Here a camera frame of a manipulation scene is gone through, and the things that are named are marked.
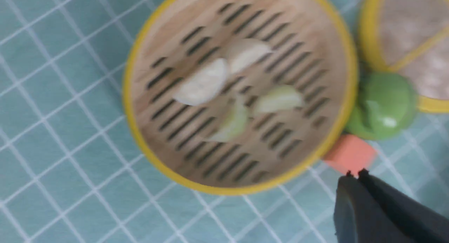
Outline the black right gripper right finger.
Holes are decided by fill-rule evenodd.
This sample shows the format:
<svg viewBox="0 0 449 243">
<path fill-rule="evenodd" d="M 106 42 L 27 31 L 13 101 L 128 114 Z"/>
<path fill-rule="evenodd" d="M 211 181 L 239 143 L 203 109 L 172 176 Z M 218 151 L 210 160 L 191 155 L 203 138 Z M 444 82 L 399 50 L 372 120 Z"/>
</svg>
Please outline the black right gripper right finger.
<svg viewBox="0 0 449 243">
<path fill-rule="evenodd" d="M 405 236 L 417 243 L 447 243 L 448 219 L 362 169 L 358 181 Z"/>
</svg>

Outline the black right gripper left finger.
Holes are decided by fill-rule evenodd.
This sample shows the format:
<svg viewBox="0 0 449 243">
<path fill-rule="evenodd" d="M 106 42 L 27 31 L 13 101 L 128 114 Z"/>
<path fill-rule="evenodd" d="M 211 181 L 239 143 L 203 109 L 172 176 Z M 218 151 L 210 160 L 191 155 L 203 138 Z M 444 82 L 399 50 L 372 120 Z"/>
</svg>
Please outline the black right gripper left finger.
<svg viewBox="0 0 449 243">
<path fill-rule="evenodd" d="M 341 176 L 333 215 L 339 243 L 413 243 L 350 172 Z"/>
</svg>

